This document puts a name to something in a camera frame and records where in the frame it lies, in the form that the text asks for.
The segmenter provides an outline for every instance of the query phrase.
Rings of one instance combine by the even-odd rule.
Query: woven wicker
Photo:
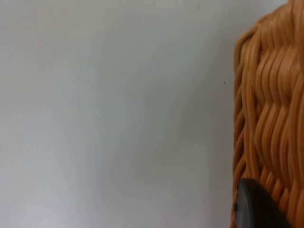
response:
[[[261,18],[234,53],[233,201],[258,180],[289,223],[304,227],[304,0]],[[231,227],[235,227],[232,210]]]

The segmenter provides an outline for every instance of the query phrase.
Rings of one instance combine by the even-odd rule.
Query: black object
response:
[[[291,228],[268,192],[255,179],[241,179],[235,205],[237,228]]]

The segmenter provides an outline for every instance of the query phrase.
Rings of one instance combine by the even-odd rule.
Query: wicker basket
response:
[[[258,180],[289,223],[304,226],[304,0],[261,18],[234,53],[233,200]],[[232,211],[231,227],[235,227]]]

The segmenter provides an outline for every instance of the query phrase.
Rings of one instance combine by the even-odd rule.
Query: white background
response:
[[[229,227],[233,48],[282,2],[1,0],[0,227]]]

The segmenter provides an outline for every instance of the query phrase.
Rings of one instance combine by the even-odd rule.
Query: white wall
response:
[[[0,227],[228,227],[233,46],[282,2],[1,0]]]

